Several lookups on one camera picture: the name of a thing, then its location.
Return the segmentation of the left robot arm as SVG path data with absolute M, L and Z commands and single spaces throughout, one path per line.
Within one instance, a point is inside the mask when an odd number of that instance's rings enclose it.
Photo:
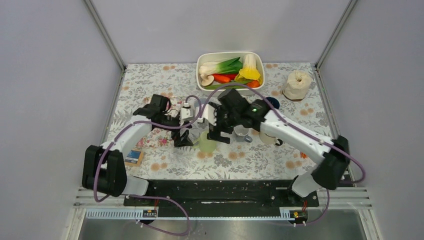
M 112 140 L 101 145 L 90 145 L 84 156 L 82 186 L 93 191 L 96 202 L 102 202 L 113 196 L 136 195 L 136 199 L 144 206 L 152 204 L 155 192 L 149 188 L 148 180 L 128 176 L 125 158 L 143 137 L 154 129 L 171 131 L 171 138 L 176 147 L 190 146 L 188 131 L 195 121 L 193 115 L 187 120 L 181 114 L 169 115 L 171 100 L 155 94 L 150 103 L 136 109 L 126 126 Z

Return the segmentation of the cream white mug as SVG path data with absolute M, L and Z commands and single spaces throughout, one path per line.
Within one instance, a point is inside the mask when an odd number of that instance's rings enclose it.
M 264 144 L 275 145 L 277 147 L 281 146 L 284 143 L 281 139 L 279 139 L 279 138 L 277 138 L 275 136 L 270 136 L 270 135 L 264 133 L 263 131 L 260 131 L 259 132 L 259 139 Z

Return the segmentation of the blue-grey textured square mug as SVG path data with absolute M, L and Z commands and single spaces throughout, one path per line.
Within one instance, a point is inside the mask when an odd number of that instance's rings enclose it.
M 251 143 L 253 141 L 252 137 L 249 135 L 250 130 L 242 125 L 235 126 L 233 133 L 237 142 Z

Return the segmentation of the dark blue mug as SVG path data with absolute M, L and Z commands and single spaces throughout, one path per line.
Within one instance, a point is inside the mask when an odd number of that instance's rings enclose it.
M 279 110 L 280 109 L 280 102 L 278 99 L 274 98 L 274 97 L 266 97 L 266 99 L 272 104 L 272 106 Z

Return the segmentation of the light grey-blue mug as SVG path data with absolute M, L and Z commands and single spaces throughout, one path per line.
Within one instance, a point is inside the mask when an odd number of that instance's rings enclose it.
M 213 113 L 215 108 L 211 106 L 206 98 L 200 98 L 194 103 L 194 115 L 197 116 L 199 113 L 201 115 L 208 115 L 210 113 Z

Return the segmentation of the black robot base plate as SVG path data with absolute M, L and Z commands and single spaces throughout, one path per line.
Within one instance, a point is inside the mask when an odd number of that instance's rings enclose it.
M 126 207 L 153 207 L 158 216 L 183 217 L 183 212 L 170 198 L 179 203 L 190 218 L 195 217 L 279 217 L 280 208 L 318 207 L 317 193 L 305 199 L 288 193 L 289 180 L 150 180 L 147 196 L 153 199 L 129 197 Z

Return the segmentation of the light green mug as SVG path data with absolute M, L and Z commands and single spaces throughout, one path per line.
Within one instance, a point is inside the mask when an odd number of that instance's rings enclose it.
M 208 139 L 208 130 L 203 131 L 199 137 L 193 142 L 193 148 L 199 149 L 201 152 L 209 154 L 213 153 L 217 148 L 217 142 Z

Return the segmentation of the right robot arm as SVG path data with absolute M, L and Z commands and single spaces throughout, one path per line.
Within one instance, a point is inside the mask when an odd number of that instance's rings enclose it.
M 315 167 L 296 176 L 287 191 L 287 201 L 301 205 L 316 190 L 335 190 L 342 182 L 350 163 L 348 141 L 339 136 L 328 138 L 311 131 L 284 116 L 266 98 L 248 102 L 235 89 L 227 89 L 218 96 L 219 103 L 206 101 L 198 106 L 185 102 L 178 114 L 180 123 L 190 127 L 192 121 L 207 122 L 207 139 L 230 143 L 222 133 L 234 133 L 237 127 L 253 129 L 277 143 L 288 143 L 305 153 L 315 162 Z

